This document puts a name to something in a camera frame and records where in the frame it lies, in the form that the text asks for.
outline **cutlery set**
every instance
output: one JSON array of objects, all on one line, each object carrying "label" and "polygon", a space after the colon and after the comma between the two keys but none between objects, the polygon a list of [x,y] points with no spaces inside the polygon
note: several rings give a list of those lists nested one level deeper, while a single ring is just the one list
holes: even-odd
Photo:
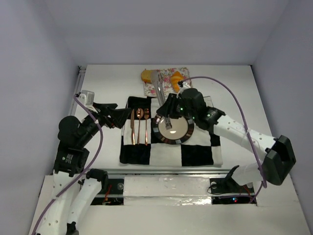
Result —
[{"label": "cutlery set", "polygon": [[134,126],[134,118],[135,118],[135,112],[136,116],[139,119],[139,127],[138,127],[138,136],[137,136],[137,144],[140,144],[140,120],[142,118],[146,119],[146,133],[145,133],[145,145],[148,145],[148,132],[147,132],[147,120],[149,119],[149,109],[133,109],[132,114],[131,114],[131,129],[132,129],[132,144],[135,145],[135,126]]}]

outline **black and white checkered cloth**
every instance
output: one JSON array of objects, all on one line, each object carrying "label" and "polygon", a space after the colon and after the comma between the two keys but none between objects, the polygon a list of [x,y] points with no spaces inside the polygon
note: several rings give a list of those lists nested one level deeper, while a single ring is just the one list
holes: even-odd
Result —
[{"label": "black and white checkered cloth", "polygon": [[[213,106],[209,96],[205,97],[204,100],[208,106]],[[138,108],[149,109],[149,119],[147,120],[148,145],[144,144],[146,130],[144,118],[140,121],[140,144],[132,145],[131,116],[129,116],[122,129],[121,163],[172,167],[221,166],[223,164],[220,137],[211,135],[196,125],[190,139],[182,144],[165,144],[156,138],[151,131],[153,118],[159,108],[156,98],[130,96],[127,107],[135,110]],[[138,125],[139,119],[135,115],[135,140],[137,140]]]}]

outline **knife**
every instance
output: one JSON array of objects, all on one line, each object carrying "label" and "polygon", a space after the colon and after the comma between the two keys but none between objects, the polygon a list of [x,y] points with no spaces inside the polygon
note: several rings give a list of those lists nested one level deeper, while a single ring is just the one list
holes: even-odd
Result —
[{"label": "knife", "polygon": [[132,143],[135,145],[135,110],[132,110],[131,115]]}]

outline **wall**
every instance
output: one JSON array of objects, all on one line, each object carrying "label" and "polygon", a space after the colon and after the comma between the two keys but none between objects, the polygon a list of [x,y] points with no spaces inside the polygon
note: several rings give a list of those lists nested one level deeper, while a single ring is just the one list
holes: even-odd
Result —
[{"label": "wall", "polygon": [[291,176],[313,231],[313,1],[291,0],[260,51],[253,71],[275,135],[290,137]]},{"label": "wall", "polygon": [[252,64],[288,0],[45,0],[76,62]]},{"label": "wall", "polygon": [[77,65],[42,0],[0,1],[0,230],[28,234]]}]

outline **floral cloth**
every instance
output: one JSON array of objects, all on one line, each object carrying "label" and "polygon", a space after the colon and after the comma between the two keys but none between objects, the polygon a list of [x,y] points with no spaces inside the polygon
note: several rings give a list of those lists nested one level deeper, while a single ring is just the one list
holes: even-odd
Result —
[{"label": "floral cloth", "polygon": [[[189,70],[186,67],[183,68],[171,68],[171,69],[163,69],[163,70],[158,70],[161,72],[161,77],[163,79],[163,90],[164,90],[164,95],[165,97],[168,96],[169,93],[176,93],[172,87],[171,84],[171,76],[176,72],[179,71],[181,75],[183,75],[184,78],[189,78]],[[187,83],[192,87],[192,82],[191,80],[187,81]],[[149,97],[156,97],[156,91],[152,83],[147,83],[144,82],[144,92],[145,96]]]}]

